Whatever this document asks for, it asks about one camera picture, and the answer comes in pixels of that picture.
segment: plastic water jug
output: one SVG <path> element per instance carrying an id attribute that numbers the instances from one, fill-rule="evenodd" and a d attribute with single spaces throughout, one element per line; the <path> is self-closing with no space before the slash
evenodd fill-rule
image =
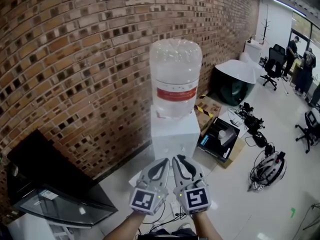
<path id="1" fill-rule="evenodd" d="M 151 45 L 149 58 L 153 104 L 159 116 L 187 116 L 196 102 L 201 48 L 189 40 L 163 39 Z"/>

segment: red label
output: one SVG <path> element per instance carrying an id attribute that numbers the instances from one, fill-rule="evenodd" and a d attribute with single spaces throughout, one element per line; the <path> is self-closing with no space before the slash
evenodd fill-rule
<path id="1" fill-rule="evenodd" d="M 181 91 L 181 92 L 173 92 L 173 91 L 166 91 L 157 88 L 157 96 L 163 100 L 169 102 L 184 102 L 190 100 L 193 96 L 197 93 L 197 87 L 188 90 L 188 91 Z"/>

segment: white helmet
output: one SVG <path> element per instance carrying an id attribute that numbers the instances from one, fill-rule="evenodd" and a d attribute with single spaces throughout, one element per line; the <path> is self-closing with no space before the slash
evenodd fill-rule
<path id="1" fill-rule="evenodd" d="M 284 152 L 274 152 L 266 156 L 250 174 L 250 179 L 253 183 L 267 187 L 280 181 L 287 170 L 287 162 L 284 159 Z"/>

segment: wrist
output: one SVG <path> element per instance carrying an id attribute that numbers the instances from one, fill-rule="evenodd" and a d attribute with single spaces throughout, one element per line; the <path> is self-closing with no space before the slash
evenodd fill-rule
<path id="1" fill-rule="evenodd" d="M 203 217 L 205 217 L 205 216 L 206 216 L 206 212 L 203 211 L 203 212 L 198 212 L 198 213 L 193 214 L 193 215 L 192 215 L 192 218 L 194 218 L 194 219 L 201 219 L 201 218 L 203 218 Z"/>
<path id="2" fill-rule="evenodd" d="M 130 217 L 133 217 L 135 219 L 141 219 L 142 221 L 145 219 L 146 215 L 142 212 L 133 211 L 130 215 Z"/>

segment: man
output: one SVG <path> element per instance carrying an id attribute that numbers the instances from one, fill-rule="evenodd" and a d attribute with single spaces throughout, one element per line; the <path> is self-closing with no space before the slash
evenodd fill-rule
<path id="1" fill-rule="evenodd" d="M 302 71 L 300 72 L 297 83 L 294 88 L 294 93 L 301 96 L 306 90 L 307 84 L 312 80 L 312 70 L 316 66 L 316 56 L 313 54 L 311 48 L 306 50 L 303 54 L 301 67 Z"/>
<path id="2" fill-rule="evenodd" d="M 288 72 L 290 71 L 292 65 L 294 64 L 295 59 L 298 57 L 297 55 L 297 45 L 299 42 L 299 36 L 295 36 L 293 40 L 291 40 L 286 48 L 286 67 L 283 72 L 283 79 L 288 81 Z"/>
<path id="3" fill-rule="evenodd" d="M 109 233 L 103 240 L 132 240 L 138 231 L 138 228 L 144 221 L 146 215 L 134 211 L 124 222 L 121 223 L 115 230 Z M 196 234 L 191 230 L 189 224 L 181 225 L 176 232 L 170 235 L 164 228 L 158 227 L 158 231 L 151 232 L 144 239 L 157 239 L 155 237 L 194 237 L 207 238 L 208 240 L 222 240 L 211 221 L 205 212 L 199 212 L 192 215 L 192 220 L 195 226 Z"/>

